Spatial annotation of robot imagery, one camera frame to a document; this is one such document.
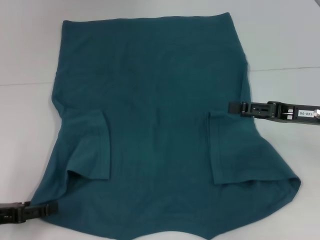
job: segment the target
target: black clamp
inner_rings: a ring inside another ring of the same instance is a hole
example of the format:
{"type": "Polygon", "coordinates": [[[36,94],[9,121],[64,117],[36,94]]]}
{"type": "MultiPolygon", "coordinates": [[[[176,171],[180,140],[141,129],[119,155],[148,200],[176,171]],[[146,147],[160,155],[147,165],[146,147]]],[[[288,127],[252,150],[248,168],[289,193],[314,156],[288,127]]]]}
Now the black clamp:
{"type": "Polygon", "coordinates": [[[320,125],[320,106],[294,105],[278,101],[268,103],[231,102],[229,113],[242,117],[267,119],[280,123],[320,125]]]}
{"type": "Polygon", "coordinates": [[[0,203],[0,224],[21,224],[26,220],[50,216],[57,212],[57,202],[35,206],[30,206],[29,201],[0,203]]]}

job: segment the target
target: white background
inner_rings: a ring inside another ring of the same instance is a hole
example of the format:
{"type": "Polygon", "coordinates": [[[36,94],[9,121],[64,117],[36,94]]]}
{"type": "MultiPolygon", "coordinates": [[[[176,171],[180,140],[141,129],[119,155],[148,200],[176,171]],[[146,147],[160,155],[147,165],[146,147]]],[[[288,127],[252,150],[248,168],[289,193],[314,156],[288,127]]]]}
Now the white background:
{"type": "MultiPolygon", "coordinates": [[[[50,97],[63,20],[230,12],[250,64],[252,100],[320,106],[320,7],[314,0],[0,0],[0,203],[33,196],[61,120],[50,97]]],[[[214,240],[320,239],[320,126],[257,120],[301,178],[292,203],[214,240]]],[[[29,220],[1,225],[0,240],[105,239],[29,220]]],[[[141,240],[200,240],[181,232],[141,240]]]]}

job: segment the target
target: white table surface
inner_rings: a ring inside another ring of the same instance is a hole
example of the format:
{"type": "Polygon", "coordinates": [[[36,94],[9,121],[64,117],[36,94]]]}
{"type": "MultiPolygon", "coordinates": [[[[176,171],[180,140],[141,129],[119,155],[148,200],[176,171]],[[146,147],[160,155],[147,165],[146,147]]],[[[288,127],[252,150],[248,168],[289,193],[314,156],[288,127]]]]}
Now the white table surface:
{"type": "MultiPolygon", "coordinates": [[[[0,203],[30,200],[61,120],[51,103],[63,20],[230,12],[250,64],[252,100],[320,106],[320,7],[314,0],[0,0],[0,203]]],[[[320,239],[320,127],[257,120],[301,178],[292,203],[214,240],[320,239]]],[[[29,220],[0,240],[106,239],[29,220]]],[[[200,240],[181,232],[141,240],[200,240]]]]}

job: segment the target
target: teal t-shirt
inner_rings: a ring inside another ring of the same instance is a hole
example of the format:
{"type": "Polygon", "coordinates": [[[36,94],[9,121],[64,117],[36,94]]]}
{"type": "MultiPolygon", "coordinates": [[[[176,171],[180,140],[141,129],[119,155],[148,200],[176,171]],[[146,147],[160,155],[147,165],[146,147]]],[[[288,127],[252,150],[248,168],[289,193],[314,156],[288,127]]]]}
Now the teal t-shirt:
{"type": "Polygon", "coordinates": [[[117,240],[212,239],[289,203],[299,178],[228,113],[249,102],[229,13],[64,21],[52,101],[61,129],[32,204],[44,220],[117,240]]]}

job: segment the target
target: t-shirt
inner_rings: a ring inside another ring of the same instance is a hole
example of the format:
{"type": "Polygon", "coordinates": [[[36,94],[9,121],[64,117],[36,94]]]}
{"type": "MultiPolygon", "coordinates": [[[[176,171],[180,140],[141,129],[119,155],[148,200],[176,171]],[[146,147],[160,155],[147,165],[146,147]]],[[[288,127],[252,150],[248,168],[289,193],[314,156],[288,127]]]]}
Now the t-shirt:
{"type": "Polygon", "coordinates": [[[64,21],[52,101],[61,129],[32,204],[49,223],[117,240],[204,239],[294,198],[299,178],[250,117],[229,13],[64,21]]]}

